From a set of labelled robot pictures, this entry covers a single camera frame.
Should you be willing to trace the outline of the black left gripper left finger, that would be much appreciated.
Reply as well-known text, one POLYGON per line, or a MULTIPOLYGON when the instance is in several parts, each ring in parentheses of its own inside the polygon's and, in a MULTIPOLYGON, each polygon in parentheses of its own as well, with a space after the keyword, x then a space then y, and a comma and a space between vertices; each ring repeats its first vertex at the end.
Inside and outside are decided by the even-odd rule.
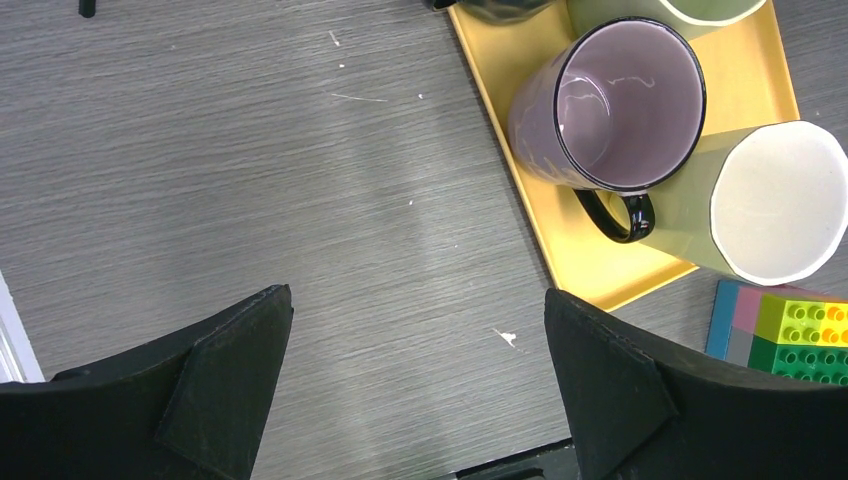
POLYGON ((293 313, 272 285, 47 382, 3 384, 2 477, 249 478, 293 313))

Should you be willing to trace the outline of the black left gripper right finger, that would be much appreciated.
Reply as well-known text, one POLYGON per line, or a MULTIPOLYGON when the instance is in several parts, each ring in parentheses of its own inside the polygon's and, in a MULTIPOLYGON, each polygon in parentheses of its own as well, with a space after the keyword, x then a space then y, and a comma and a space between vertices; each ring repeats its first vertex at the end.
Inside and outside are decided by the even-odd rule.
POLYGON ((843 479, 847 390, 730 364, 566 292, 544 326, 585 479, 843 479))

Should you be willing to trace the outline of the yellow-green faceted mug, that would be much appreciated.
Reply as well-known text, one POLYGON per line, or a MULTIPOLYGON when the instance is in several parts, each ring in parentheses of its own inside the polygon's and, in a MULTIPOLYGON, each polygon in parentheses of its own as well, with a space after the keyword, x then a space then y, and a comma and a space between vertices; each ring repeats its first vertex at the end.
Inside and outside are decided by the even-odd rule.
POLYGON ((807 121, 704 135, 673 176, 650 189, 656 214, 643 244, 774 286, 805 279, 847 229, 847 155, 807 121))

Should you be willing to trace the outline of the yellow plastic tray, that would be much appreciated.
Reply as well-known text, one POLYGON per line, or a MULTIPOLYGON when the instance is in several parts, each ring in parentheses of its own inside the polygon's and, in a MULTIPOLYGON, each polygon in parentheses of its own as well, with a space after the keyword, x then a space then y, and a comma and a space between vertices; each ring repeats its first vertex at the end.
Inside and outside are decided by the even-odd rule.
MULTIPOLYGON (((643 245, 617 245, 590 221, 573 191, 533 176, 513 158, 506 121, 519 85, 574 39, 559 1, 517 24, 488 24, 448 8, 483 104, 532 225, 552 284, 613 311, 695 270, 643 245)), ((772 3, 693 41, 707 87, 707 134, 800 117, 772 3)))

